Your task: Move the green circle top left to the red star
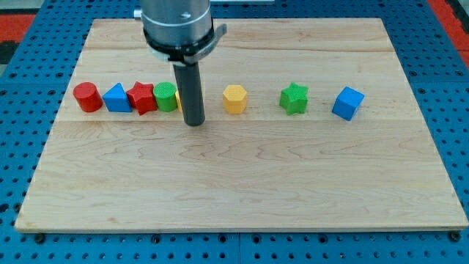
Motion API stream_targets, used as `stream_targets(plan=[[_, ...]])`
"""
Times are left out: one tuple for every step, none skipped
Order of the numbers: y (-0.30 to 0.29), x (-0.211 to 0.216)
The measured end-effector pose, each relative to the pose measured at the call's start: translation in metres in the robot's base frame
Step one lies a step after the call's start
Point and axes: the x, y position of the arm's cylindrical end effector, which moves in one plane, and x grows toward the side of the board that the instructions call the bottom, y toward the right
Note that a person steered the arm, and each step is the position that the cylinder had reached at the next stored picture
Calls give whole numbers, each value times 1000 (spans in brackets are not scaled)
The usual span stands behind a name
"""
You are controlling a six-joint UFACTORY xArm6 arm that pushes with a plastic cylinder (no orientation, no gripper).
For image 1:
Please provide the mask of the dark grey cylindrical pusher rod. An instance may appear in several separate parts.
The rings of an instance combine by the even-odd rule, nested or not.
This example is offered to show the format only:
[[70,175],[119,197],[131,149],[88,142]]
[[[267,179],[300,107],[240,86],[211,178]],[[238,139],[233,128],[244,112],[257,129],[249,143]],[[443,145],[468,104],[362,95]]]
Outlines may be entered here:
[[199,64],[173,65],[173,69],[185,124],[193,127],[202,125],[205,115]]

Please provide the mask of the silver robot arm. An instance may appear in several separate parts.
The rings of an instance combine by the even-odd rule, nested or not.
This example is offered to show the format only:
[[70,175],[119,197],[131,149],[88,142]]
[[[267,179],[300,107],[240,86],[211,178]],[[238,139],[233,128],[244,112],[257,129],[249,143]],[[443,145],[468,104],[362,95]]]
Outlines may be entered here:
[[151,52],[172,64],[185,123],[205,121],[199,61],[208,56],[227,33],[214,26],[210,0],[140,0],[133,12],[142,21]]

